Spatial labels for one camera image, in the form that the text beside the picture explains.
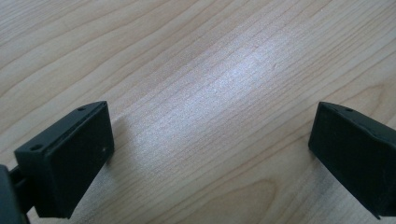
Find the hole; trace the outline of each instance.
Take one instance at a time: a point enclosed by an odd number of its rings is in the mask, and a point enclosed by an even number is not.
[[[39,149],[42,148],[42,147],[43,147],[43,145],[37,144],[37,145],[31,147],[30,150],[36,151],[36,150],[39,150]]]

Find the wooden table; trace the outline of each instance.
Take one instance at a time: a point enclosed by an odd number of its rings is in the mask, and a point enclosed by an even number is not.
[[[307,141],[319,101],[396,128],[394,0],[0,8],[0,163],[94,101],[115,135],[72,218],[33,223],[378,223]]]

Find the screw hole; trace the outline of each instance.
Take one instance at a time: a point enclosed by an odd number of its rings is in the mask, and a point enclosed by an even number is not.
[[[39,149],[42,148],[42,147],[43,147],[43,145],[37,144],[37,145],[31,147],[30,150],[36,151],[36,150],[39,150]]]

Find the light wood surface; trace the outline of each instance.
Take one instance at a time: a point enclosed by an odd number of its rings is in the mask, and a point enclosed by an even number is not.
[[[319,101],[396,128],[394,0],[6,0],[0,54],[8,168],[80,105],[112,118],[72,218],[33,223],[379,223],[307,141]]]

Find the wood grain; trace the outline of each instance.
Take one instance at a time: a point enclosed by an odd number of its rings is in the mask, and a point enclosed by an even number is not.
[[[70,220],[33,223],[378,222],[307,141],[319,101],[396,128],[395,1],[0,8],[0,163],[93,101],[116,141]]]

